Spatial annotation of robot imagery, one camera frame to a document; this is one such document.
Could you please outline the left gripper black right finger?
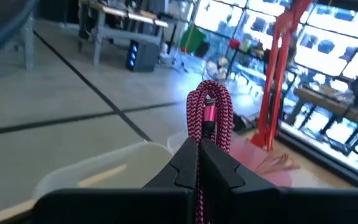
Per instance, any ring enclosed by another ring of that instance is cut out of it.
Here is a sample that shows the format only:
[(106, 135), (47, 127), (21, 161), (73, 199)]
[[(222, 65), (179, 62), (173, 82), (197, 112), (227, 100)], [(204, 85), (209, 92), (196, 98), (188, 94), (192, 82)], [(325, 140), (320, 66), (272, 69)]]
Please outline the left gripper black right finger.
[(204, 214), (210, 224), (273, 224), (275, 186), (209, 139), (201, 140)]

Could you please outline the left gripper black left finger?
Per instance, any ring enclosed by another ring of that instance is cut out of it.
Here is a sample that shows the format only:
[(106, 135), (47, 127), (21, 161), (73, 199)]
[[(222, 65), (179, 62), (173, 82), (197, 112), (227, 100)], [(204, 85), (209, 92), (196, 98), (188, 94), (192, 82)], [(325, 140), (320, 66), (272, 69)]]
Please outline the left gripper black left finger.
[(151, 191), (144, 224), (195, 224), (197, 168), (198, 146), (188, 138), (144, 186)]

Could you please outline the opaque white plastic bin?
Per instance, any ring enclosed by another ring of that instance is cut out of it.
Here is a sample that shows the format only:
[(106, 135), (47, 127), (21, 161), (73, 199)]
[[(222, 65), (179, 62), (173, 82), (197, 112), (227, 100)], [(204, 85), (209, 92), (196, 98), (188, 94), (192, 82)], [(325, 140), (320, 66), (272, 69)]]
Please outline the opaque white plastic bin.
[(143, 187), (167, 165), (174, 153), (153, 142), (139, 142), (57, 169), (37, 184), (33, 198), (59, 189)]

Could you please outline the computer tower blue lights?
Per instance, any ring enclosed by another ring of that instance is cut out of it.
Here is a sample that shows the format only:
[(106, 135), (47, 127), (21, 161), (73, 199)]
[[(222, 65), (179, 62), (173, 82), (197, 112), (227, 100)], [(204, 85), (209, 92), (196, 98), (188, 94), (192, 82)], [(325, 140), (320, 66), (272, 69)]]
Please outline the computer tower blue lights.
[(127, 52), (126, 68), (132, 72), (153, 72), (159, 55), (159, 45), (131, 40)]

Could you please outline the red desk lamp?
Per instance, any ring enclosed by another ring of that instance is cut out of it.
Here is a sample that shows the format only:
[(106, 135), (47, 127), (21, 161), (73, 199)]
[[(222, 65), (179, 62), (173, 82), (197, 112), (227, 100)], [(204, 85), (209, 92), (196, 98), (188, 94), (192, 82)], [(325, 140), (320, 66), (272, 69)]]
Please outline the red desk lamp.
[(266, 70), (264, 95), (257, 123), (257, 131), (251, 143), (270, 152), (276, 136), (278, 116), (282, 98), (284, 70), (287, 64), (288, 49), (298, 23), (313, 0), (293, 0), (289, 9), (279, 15), (273, 25), (272, 47)]

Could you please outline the wooden table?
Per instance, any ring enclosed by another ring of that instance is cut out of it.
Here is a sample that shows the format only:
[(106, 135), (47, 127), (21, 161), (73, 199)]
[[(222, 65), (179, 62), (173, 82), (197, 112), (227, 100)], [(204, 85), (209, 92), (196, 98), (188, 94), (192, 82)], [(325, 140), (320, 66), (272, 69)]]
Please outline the wooden table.
[(317, 107), (329, 110), (337, 116), (344, 116), (358, 124), (358, 109), (350, 108), (349, 111), (345, 114), (347, 106), (343, 103), (338, 103), (328, 98), (327, 96), (320, 95), (317, 92), (307, 88), (295, 88), (293, 92), (299, 98), (299, 100), (296, 103), (292, 113), (286, 119), (286, 122), (290, 125), (294, 124), (297, 115), (300, 113), (305, 103), (312, 103)]

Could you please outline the green object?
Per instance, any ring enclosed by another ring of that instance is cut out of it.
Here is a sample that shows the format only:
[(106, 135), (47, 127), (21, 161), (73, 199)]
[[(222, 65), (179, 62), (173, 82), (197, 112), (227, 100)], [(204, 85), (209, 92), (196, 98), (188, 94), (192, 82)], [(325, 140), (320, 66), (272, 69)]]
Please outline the green object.
[(193, 53), (205, 39), (205, 34), (202, 33), (196, 26), (191, 26), (183, 33), (179, 48), (184, 53)]

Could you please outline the grey workbench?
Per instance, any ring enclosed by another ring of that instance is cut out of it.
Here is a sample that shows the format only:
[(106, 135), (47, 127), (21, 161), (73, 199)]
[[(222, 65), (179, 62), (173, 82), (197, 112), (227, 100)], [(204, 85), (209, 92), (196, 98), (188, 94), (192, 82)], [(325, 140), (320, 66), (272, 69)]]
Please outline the grey workbench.
[[(79, 4), (79, 31), (77, 49), (82, 52), (83, 44), (92, 39), (94, 44), (93, 64), (99, 63), (101, 46), (104, 39), (131, 39), (160, 44), (163, 29), (168, 23), (157, 18), (157, 16), (145, 12), (131, 12), (127, 9), (116, 9), (98, 0), (78, 0)], [(154, 34), (141, 34), (126, 30), (113, 29), (106, 26), (106, 16), (117, 16), (136, 22), (143, 22), (156, 26)]]

